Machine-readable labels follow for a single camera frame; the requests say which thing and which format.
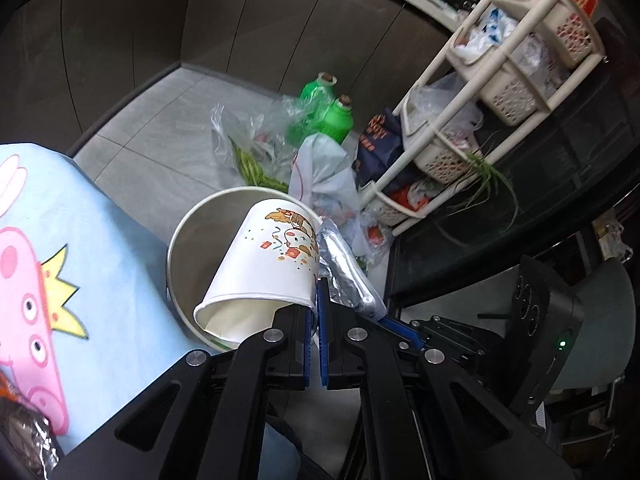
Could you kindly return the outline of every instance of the pink cartoon pig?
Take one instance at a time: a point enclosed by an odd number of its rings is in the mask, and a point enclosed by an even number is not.
[[[4,186],[4,194],[0,189],[0,204],[9,188]],[[19,190],[12,194],[11,202]],[[69,417],[51,332],[60,330],[87,338],[84,327],[63,307],[77,290],[58,278],[65,257],[66,246],[40,264],[20,229],[0,230],[0,364],[11,369],[17,389],[31,403],[30,408],[49,419],[55,434],[67,432]]]

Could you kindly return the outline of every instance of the bottle cap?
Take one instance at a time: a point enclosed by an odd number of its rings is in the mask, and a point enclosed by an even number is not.
[[[340,97],[338,97],[338,102],[344,108],[351,108],[351,98],[348,95],[341,95]]]
[[[318,74],[318,82],[324,85],[333,86],[338,82],[338,78],[333,74],[329,74],[328,72],[321,72]]]

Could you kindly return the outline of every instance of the white paper cup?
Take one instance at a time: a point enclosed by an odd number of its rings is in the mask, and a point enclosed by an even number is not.
[[[249,209],[268,198],[296,203],[313,217],[315,226],[320,225],[320,219],[311,209],[286,193],[266,187],[233,187],[214,193],[193,206],[178,224],[169,243],[166,283],[175,314],[190,335],[213,350],[225,352],[238,345],[215,338],[201,329],[193,319],[193,309],[202,302]]]
[[[193,317],[216,339],[240,344],[267,329],[280,307],[315,307],[315,219],[294,202],[268,199],[247,213]]]

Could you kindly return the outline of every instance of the blue blanket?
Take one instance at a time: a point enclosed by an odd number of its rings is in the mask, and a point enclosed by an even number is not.
[[[0,146],[0,368],[70,452],[190,349],[166,246],[64,155]],[[261,479],[295,478],[269,426]]]

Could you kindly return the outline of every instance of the white plastic bag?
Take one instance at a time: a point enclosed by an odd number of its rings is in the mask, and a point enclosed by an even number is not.
[[[337,226],[355,218],[360,211],[351,158],[340,144],[324,134],[308,136],[300,146],[291,171],[289,194]]]
[[[304,140],[293,163],[289,194],[319,216],[330,218],[340,228],[353,254],[362,257],[367,267],[375,265],[388,251],[390,232],[383,246],[378,238],[367,237],[372,222],[361,221],[351,157],[331,137],[313,134]]]
[[[411,90],[409,103],[413,107],[413,111],[409,113],[408,117],[410,130],[417,131],[425,122],[434,121],[465,84],[466,82],[453,72],[429,86]],[[463,150],[464,146],[459,145],[460,142],[463,142],[467,136],[482,126],[483,118],[476,102],[469,101],[447,123],[442,132]]]
[[[473,63],[492,45],[502,44],[517,25],[518,20],[507,16],[502,9],[493,7],[471,28],[466,44],[458,44],[454,50],[467,64]]]
[[[465,63],[471,64],[492,45],[502,44],[517,25],[518,20],[507,16],[502,9],[492,7],[471,28],[466,44],[456,45],[454,51]],[[535,34],[522,40],[511,59],[532,79],[545,98],[551,97],[568,77],[568,72],[556,63],[546,43]]]

